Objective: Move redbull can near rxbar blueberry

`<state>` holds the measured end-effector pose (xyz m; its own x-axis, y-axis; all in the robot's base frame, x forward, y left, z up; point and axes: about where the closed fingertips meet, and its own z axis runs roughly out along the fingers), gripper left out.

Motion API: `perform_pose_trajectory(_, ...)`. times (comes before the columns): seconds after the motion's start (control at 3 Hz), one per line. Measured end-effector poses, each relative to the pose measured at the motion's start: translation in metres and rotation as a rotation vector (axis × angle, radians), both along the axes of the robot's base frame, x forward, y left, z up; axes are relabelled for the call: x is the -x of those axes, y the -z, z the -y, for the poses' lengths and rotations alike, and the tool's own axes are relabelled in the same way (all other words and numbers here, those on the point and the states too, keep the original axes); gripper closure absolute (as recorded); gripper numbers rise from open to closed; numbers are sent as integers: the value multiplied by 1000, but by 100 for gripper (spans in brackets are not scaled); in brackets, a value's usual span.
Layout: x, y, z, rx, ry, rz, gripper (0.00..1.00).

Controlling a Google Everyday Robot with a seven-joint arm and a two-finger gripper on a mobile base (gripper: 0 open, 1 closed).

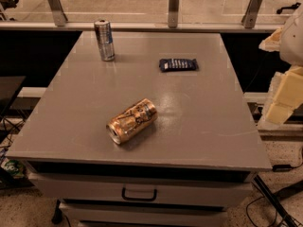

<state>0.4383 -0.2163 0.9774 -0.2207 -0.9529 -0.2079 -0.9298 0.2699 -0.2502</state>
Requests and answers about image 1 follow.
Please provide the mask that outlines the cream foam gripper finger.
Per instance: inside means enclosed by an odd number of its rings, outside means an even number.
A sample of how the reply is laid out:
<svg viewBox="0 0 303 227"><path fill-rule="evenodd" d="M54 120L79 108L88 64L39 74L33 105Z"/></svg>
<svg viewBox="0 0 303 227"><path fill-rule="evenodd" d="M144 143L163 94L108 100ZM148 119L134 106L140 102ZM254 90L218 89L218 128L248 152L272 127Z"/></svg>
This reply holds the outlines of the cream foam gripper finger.
<svg viewBox="0 0 303 227"><path fill-rule="evenodd" d="M280 38L282 28L276 29L269 37L263 40L258 48L267 52L279 51L280 49Z"/></svg>
<svg viewBox="0 0 303 227"><path fill-rule="evenodd" d="M303 67L292 65L285 73L272 78L265 120L282 125L303 104Z"/></svg>

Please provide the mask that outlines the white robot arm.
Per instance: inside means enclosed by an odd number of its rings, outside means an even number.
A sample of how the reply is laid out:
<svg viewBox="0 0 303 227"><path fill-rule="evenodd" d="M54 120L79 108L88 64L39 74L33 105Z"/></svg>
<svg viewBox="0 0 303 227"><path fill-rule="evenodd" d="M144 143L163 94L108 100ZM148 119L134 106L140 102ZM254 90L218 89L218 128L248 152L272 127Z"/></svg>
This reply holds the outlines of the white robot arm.
<svg viewBox="0 0 303 227"><path fill-rule="evenodd" d="M279 53L291 65L285 73L275 72L268 89L258 125L274 130L283 125L303 104L303 7L296 9L284 26L278 28L258 46Z"/></svg>

